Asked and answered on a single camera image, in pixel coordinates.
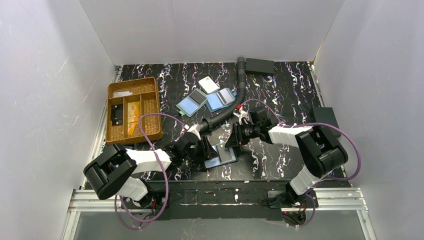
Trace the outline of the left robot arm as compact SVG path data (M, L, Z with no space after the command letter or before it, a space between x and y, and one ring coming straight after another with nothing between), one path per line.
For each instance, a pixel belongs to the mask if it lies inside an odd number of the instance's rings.
M211 145L205 136L191 128L177 141L156 150L132 150L116 143L108 147L84 169L93 190L100 200L120 195L140 201L148 194L148 187L133 175L143 172L165 172L174 165L180 167L184 160L198 162L210 169L236 162L233 148L224 143Z

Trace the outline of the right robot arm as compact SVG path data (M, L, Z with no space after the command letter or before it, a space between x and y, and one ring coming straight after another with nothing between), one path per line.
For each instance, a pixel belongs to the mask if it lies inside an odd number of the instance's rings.
M327 126L283 127L268 116L266 109L239 110L226 148L246 145L251 139L273 145L288 145L300 150L304 166L285 186L281 197L294 201L304 195L331 171L348 161L348 154Z

